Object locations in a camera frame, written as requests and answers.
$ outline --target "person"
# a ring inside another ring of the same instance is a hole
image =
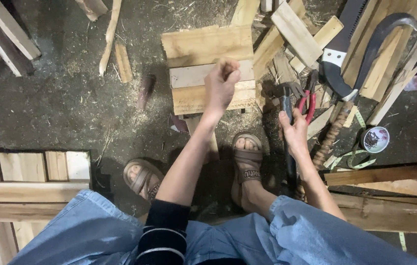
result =
[[[232,144],[231,196],[250,214],[218,226],[188,221],[209,141],[233,98],[239,67],[234,59],[222,58],[206,76],[205,112],[164,178],[145,160],[131,160],[125,167],[129,188],[151,202],[145,226],[98,193],[83,190],[10,265],[417,264],[412,255],[345,221],[310,159],[307,124],[298,109],[293,125],[285,112],[279,124],[308,204],[263,188],[262,144],[241,132]]]

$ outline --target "concrete floor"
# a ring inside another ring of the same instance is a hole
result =
[[[111,7],[111,0],[104,0]],[[189,135],[167,125],[172,111],[168,69],[160,42],[163,32],[200,28],[213,24],[226,26],[234,13],[236,0],[123,1],[115,37],[125,42],[135,80],[121,84],[110,58],[107,73],[99,76],[98,64],[105,47],[105,31],[110,13],[89,23],[74,1],[13,0],[16,18],[27,29],[42,52],[35,61],[35,73],[14,77],[0,61],[0,149],[90,150],[93,159],[93,189],[113,201],[122,211],[140,216],[148,203],[135,195],[121,177],[128,160],[145,158],[167,172]],[[322,24],[338,15],[342,0],[305,1],[308,15]],[[267,29],[253,29],[259,45]],[[135,108],[141,76],[157,77],[146,111]],[[374,102],[361,99],[364,117]],[[392,135],[388,148],[377,155],[377,165],[417,162],[417,91],[402,93],[381,125]],[[229,198],[232,162],[229,147],[240,131],[258,135],[266,147],[262,174],[266,186],[280,194],[285,175],[282,143],[277,138],[276,113],[264,116],[227,111],[216,129],[222,160],[203,168],[194,198],[193,219],[209,220],[241,213]],[[334,147],[339,156],[352,149],[360,126],[354,122],[344,129]],[[106,139],[113,140],[104,150]],[[97,166],[97,157],[102,160]],[[397,233],[381,236],[389,242]],[[417,242],[417,235],[407,235]],[[417,256],[417,244],[410,247]]]

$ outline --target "black striped sleeve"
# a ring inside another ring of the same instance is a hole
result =
[[[138,244],[137,265],[183,264],[190,207],[154,200]]]

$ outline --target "small white bowl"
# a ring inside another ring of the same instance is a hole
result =
[[[369,133],[375,133],[375,135],[378,137],[378,142],[374,147],[368,147],[364,143],[365,136]],[[362,146],[367,152],[372,154],[382,152],[385,147],[387,147],[388,142],[390,142],[390,134],[388,133],[387,129],[383,127],[372,127],[368,130],[365,130],[365,132],[363,132],[361,135]]]

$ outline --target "red-handled pliers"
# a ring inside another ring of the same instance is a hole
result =
[[[315,86],[318,82],[318,71],[313,70],[310,73],[310,81],[308,83],[308,89],[305,90],[305,97],[301,98],[298,101],[297,107],[300,112],[303,112],[303,106],[305,105],[306,99],[309,98],[309,106],[306,114],[306,123],[310,124],[311,119],[313,118],[313,114],[315,113],[316,107],[316,93],[315,93]]]

